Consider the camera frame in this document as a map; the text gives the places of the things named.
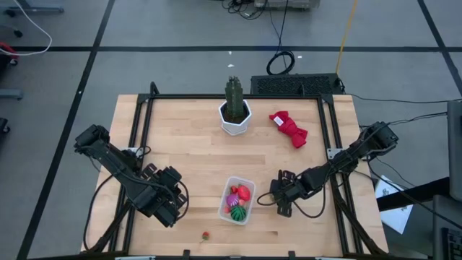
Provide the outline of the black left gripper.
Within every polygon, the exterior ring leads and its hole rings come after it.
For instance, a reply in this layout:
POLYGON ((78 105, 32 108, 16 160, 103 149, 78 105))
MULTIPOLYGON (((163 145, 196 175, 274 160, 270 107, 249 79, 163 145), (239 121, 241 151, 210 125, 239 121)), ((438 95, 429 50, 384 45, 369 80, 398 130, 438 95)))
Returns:
POLYGON ((166 228, 171 228, 189 208, 189 193, 181 174, 172 166, 159 170, 150 163, 141 177, 154 184, 149 186, 147 204, 141 212, 147 217, 154 215, 166 228))

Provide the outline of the black table frame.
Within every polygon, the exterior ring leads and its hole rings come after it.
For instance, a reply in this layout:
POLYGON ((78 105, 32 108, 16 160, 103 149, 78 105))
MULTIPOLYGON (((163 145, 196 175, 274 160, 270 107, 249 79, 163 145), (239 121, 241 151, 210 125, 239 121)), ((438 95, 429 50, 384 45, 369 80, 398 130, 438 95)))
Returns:
MULTIPOLYGON (((151 150, 150 147, 147 146, 146 141, 150 124, 150 116, 152 114, 152 107, 154 100, 156 99, 218 100, 225 99, 225 96, 214 94, 163 95, 159 93, 155 84, 151 84, 150 91, 147 94, 140 94, 137 97, 134 121, 132 123, 130 136, 131 140, 135 139, 141 113, 141 104, 147 103, 147 111, 144 118, 143 131, 141 135, 140 147, 143 149, 143 153, 140 155, 141 163, 143 163, 144 156, 147 155, 151 150)), ((388 254, 378 247, 378 245, 367 234, 357 219, 352 198, 351 186, 349 184, 349 174, 351 172, 344 173, 340 171, 336 175, 330 177, 326 182, 330 183, 332 188, 332 197, 334 200, 334 207, 336 209, 336 222, 339 230, 339 239, 342 253, 345 257, 353 256, 357 259, 365 258, 367 260, 386 257, 388 254)), ((103 233, 103 236, 100 237, 96 242, 96 244, 93 247, 86 247, 86 249, 79 254, 80 257, 86 260, 96 260, 98 258, 110 258, 111 256, 128 256, 128 246, 131 239, 130 233, 125 234, 123 248, 121 251, 114 251, 113 247, 116 244, 116 237, 118 235, 118 229, 121 222, 125 220, 127 221, 128 226, 132 226, 134 221, 134 213, 138 211, 128 205, 125 188, 121 186, 121 190, 123 193, 118 197, 118 206, 116 207, 114 220, 111 222, 108 229, 103 233)))

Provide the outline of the green watermelon toy ball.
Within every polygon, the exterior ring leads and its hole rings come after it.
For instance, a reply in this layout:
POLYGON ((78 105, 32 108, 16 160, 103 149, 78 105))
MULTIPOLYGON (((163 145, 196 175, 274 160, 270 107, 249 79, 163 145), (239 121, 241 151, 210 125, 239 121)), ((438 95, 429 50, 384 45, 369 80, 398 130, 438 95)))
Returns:
POLYGON ((230 216, 234 221, 243 222, 247 217, 247 211, 243 206, 235 206, 231 208, 230 216))

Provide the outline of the white hexagonal plant pot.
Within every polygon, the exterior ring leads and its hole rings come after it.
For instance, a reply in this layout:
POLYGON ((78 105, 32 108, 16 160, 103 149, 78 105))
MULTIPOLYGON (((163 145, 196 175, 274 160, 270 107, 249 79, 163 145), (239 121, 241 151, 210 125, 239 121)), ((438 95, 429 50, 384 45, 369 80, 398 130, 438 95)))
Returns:
POLYGON ((243 101, 245 118, 242 120, 241 123, 232 123, 225 120, 225 108, 227 106, 227 102, 224 101, 223 104, 220 105, 218 111, 221 118, 221 127, 222 129, 227 132, 231 136, 236 136, 239 134, 243 134, 248 129, 248 124, 250 123, 250 119, 252 117, 252 112, 247 100, 243 101))

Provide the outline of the white paper sheet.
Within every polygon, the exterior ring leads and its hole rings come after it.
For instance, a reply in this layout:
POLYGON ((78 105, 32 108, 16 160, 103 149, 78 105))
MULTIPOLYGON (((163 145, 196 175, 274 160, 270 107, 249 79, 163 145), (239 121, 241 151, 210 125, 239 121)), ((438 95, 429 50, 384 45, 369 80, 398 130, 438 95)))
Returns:
MULTIPOLYGON (((394 183, 384 175, 382 175, 378 182, 375 184, 375 197, 379 199, 383 196, 403 191, 404 188, 394 183)), ((380 212, 380 218, 382 223, 392 228, 399 234, 403 234, 406 228, 406 224, 409 220, 413 206, 408 205, 396 209, 389 209, 380 212)))

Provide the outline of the grey furniture foot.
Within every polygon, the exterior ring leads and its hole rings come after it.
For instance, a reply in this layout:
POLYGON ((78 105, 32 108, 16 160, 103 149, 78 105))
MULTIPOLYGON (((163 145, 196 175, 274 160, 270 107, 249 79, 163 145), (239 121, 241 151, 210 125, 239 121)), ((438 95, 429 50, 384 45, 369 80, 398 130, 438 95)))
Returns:
POLYGON ((10 98, 21 100, 23 98, 23 91, 19 89, 4 89, 0 88, 0 98, 10 98))

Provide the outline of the grey furniture base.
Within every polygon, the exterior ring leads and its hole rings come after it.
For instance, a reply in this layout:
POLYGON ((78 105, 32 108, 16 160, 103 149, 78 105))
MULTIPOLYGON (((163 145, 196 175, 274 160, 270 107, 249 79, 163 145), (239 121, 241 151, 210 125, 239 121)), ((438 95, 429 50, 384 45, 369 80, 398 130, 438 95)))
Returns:
POLYGON ((25 12, 26 14, 63 13, 64 8, 59 4, 33 4, 32 0, 12 0, 13 4, 0 4, 0 12, 10 17, 25 12))

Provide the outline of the green cactus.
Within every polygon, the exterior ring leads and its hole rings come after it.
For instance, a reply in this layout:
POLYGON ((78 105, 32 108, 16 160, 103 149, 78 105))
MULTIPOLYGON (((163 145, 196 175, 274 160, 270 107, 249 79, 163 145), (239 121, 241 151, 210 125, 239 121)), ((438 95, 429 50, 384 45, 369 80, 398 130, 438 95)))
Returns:
POLYGON ((225 87, 226 109, 225 119, 228 122, 239 124, 244 117, 243 89, 236 76, 230 76, 225 87))

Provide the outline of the grey equipment box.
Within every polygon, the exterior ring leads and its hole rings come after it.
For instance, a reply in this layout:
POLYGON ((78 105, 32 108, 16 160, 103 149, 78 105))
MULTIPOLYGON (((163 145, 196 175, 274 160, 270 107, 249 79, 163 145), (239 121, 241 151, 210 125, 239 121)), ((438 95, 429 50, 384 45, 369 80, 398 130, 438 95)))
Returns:
POLYGON ((252 0, 257 8, 295 8, 295 9, 315 9, 318 8, 321 0, 252 0))

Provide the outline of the black perforated case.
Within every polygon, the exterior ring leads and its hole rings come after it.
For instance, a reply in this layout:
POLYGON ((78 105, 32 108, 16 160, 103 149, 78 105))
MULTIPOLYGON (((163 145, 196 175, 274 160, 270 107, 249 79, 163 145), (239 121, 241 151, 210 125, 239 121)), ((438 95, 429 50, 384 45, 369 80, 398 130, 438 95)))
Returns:
POLYGON ((308 96, 344 93, 343 82, 335 73, 252 76, 250 82, 250 93, 254 95, 308 96))

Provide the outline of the black bar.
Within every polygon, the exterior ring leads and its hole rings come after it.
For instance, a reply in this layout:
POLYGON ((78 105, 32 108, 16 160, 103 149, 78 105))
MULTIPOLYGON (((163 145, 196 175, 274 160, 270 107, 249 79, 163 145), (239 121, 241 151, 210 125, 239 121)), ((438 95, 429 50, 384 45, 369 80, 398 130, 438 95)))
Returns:
POLYGON ((450 195, 450 178, 445 177, 414 188, 398 190, 377 199, 380 212, 428 202, 436 195, 450 195))

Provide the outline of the red cloth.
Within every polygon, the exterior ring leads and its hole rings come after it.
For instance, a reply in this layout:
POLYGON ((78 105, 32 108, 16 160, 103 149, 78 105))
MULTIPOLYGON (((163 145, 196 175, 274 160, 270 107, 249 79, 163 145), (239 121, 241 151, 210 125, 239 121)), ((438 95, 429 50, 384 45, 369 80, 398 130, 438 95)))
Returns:
POLYGON ((301 129, 289 116, 288 111, 277 111, 276 113, 269 115, 269 119, 276 123, 278 131, 286 134, 291 139, 294 148, 298 149, 306 144, 308 131, 301 129))

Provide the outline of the clear plastic tupperware container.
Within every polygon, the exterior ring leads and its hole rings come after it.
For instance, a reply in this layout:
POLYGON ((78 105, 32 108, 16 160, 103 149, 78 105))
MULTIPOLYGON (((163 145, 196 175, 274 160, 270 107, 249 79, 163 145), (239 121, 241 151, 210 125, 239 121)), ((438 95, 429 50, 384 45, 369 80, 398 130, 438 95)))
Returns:
POLYGON ((247 180, 247 179, 244 179, 244 178, 240 178, 240 177, 229 177, 227 179, 227 182, 225 184, 225 187, 224 187, 224 190, 223 190, 223 193, 222 193, 222 198, 221 198, 221 201, 220 201, 220 204, 219 204, 219 209, 218 209, 218 214, 219 214, 219 217, 222 219, 222 220, 225 220, 225 221, 228 221, 228 222, 231 222, 233 224, 236 224, 236 225, 246 225, 250 219, 250 215, 251 215, 251 212, 252 212, 252 209, 253 209, 253 203, 254 203, 254 196, 256 195, 256 185, 254 182, 250 181, 250 180, 247 180), (245 209, 247 211, 247 217, 245 218, 245 220, 243 222, 237 222, 237 221, 234 221, 231 216, 230 216, 230 213, 224 213, 224 208, 225 206, 227 206, 227 203, 226 203, 226 197, 229 195, 229 194, 232 194, 231 192, 231 186, 239 186, 239 185, 244 185, 244 186, 247 186, 249 189, 250 189, 250 192, 251 192, 251 199, 249 201, 246 201, 245 202, 245 209))

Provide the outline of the red wheeled object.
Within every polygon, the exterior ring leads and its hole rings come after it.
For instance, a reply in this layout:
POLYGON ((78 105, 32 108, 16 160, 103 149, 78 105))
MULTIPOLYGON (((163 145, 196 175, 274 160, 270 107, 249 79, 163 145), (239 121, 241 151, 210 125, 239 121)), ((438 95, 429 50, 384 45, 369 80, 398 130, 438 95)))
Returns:
POLYGON ((8 44, 0 42, 0 52, 10 57, 10 64, 16 66, 18 64, 19 56, 17 52, 8 44))

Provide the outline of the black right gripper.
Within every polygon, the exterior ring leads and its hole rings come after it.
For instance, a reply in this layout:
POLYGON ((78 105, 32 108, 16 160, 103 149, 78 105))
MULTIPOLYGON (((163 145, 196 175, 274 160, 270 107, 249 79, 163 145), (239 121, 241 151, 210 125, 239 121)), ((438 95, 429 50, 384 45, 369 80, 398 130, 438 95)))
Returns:
POLYGON ((270 194, 277 204, 277 214, 292 216, 292 203, 297 199, 309 199, 321 190, 321 178, 313 169, 299 175, 288 170, 279 170, 278 178, 271 181, 270 194))

